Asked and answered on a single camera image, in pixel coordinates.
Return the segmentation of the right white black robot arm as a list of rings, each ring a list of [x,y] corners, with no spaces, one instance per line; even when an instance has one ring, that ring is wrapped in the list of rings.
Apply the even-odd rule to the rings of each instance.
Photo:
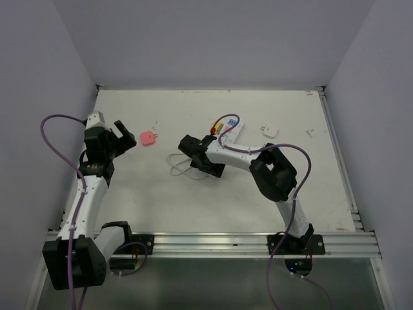
[[[221,144],[212,135],[203,139],[186,135],[178,145],[178,149],[192,160],[191,166],[206,174],[219,178],[227,165],[250,172],[260,193],[276,204],[285,223],[281,245],[299,254],[310,247],[314,228],[298,198],[303,184],[297,182],[297,170],[282,153],[282,147],[303,152],[290,144],[268,143],[261,148]]]

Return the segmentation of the white plug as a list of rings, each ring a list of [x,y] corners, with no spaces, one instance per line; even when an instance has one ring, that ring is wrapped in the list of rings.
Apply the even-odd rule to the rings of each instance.
[[[262,135],[264,137],[268,139],[275,139],[279,132],[279,127],[276,124],[262,125],[260,130],[262,131]]]

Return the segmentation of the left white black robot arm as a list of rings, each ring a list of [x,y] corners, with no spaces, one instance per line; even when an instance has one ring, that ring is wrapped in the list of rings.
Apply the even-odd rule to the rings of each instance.
[[[45,242],[45,259],[56,290],[102,285],[106,265],[117,251],[132,250],[134,237],[126,221],[109,222],[94,235],[103,197],[114,174],[113,160],[137,145],[134,135],[119,120],[114,125],[122,134],[116,136],[104,121],[91,117],[83,121],[84,143],[78,163],[72,163],[77,177],[76,196],[66,223],[57,238]]]

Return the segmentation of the pink plug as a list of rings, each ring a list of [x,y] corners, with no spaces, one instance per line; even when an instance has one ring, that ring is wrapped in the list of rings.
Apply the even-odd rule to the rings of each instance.
[[[157,134],[151,130],[140,133],[139,139],[142,146],[147,147],[153,145],[156,142]]]

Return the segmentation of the white power strip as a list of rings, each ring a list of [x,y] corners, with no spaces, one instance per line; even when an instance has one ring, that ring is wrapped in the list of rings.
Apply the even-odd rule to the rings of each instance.
[[[235,114],[226,115],[219,118],[215,123],[223,123],[224,127],[219,134],[215,134],[217,138],[221,138],[222,144],[232,143],[235,144],[243,130],[244,123],[240,120],[239,116]]]

